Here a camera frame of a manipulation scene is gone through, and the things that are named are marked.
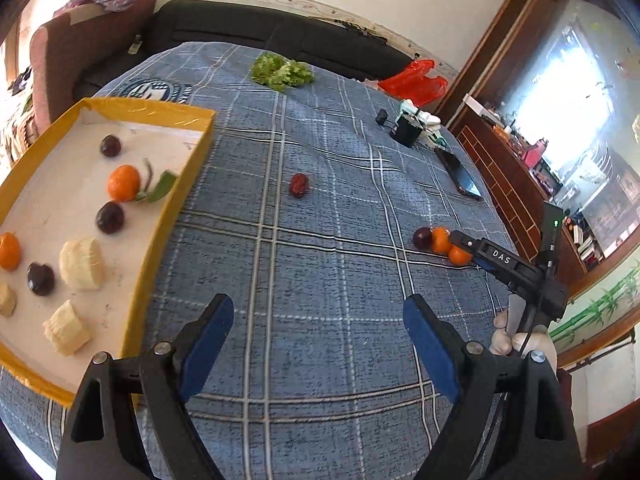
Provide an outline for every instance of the green leaf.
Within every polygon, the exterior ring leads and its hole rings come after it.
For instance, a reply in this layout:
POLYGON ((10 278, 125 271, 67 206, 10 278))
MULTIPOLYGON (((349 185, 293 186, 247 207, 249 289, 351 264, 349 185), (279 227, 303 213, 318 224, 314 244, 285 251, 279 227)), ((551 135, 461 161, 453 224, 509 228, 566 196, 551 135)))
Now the green leaf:
POLYGON ((160 175, 160 179, 155 187, 146 196, 147 202, 157 202, 167 193, 171 191, 174 186, 174 182, 178 179, 171 171, 163 171, 160 175))
POLYGON ((254 61, 251 79, 282 92, 287 86, 313 82, 314 75, 306 63, 292 61, 273 52, 265 52, 254 61))

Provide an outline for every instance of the banana piece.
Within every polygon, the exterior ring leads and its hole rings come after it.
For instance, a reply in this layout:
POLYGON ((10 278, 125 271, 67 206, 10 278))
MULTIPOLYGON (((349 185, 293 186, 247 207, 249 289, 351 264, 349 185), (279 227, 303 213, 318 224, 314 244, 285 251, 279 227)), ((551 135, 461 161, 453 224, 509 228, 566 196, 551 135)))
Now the banana piece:
POLYGON ((95 238, 70 240, 60 251, 60 276, 71 288, 97 290, 104 283, 100 244, 95 238))
POLYGON ((91 333, 76 315, 71 301, 65 301, 43 326, 44 336, 64 356, 73 354, 91 339, 91 333))
POLYGON ((15 308, 15 291, 8 283, 0 283, 0 314, 10 317, 15 308))

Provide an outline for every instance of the sofa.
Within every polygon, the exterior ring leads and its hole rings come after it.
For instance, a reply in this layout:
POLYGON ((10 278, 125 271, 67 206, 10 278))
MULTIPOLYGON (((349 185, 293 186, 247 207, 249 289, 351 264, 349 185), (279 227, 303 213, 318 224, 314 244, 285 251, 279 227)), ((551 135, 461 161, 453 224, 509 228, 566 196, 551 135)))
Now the sofa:
POLYGON ((81 98, 94 95, 149 56, 187 41, 225 41, 271 50, 358 80, 386 79, 411 61, 384 40, 355 28, 282 10, 171 0, 154 14, 155 3, 136 0, 123 12, 95 16, 82 6, 38 28, 30 56, 35 118, 41 132, 81 98), (129 54, 137 35, 142 38, 140 49, 129 54))

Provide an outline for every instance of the yellow tray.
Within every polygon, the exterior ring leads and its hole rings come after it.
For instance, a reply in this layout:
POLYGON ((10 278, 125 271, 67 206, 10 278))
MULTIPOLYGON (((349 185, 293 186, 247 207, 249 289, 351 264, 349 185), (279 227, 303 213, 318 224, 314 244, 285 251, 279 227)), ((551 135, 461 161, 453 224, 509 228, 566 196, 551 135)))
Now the yellow tray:
POLYGON ((0 186, 0 232, 14 232, 22 261, 0 281, 17 293, 9 318, 0 316, 0 362, 22 384, 70 406, 92 355, 114 358, 140 352, 146 306, 164 247, 184 200, 213 140, 211 110, 128 98, 88 98, 70 108, 31 146, 0 186), (122 152, 106 158, 99 144, 107 134, 122 142, 122 152), (95 215, 110 199, 108 175, 122 164, 138 168, 143 158, 154 167, 179 174, 169 195, 156 203, 126 203, 125 225, 102 234, 95 215), (70 290, 60 278, 58 255, 65 241, 95 237, 100 242, 107 279, 98 291, 70 290), (27 288, 31 262, 48 263, 56 286, 47 297, 27 288), (93 338, 73 356, 58 354, 44 337, 42 323, 71 299, 93 338))

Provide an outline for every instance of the black phone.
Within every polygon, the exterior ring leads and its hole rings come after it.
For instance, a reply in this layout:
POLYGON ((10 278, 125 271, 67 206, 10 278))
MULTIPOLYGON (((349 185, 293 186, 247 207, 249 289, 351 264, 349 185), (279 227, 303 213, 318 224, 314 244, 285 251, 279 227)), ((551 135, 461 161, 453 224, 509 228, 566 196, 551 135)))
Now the black phone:
POLYGON ((447 152, 438 146, 436 146, 433 151, 440 159, 447 173, 449 173, 453 183, 456 185, 458 193, 469 196, 475 200, 482 200, 480 190, 476 184, 474 184, 471 175, 469 175, 468 171, 462 166, 460 160, 453 153, 447 152))

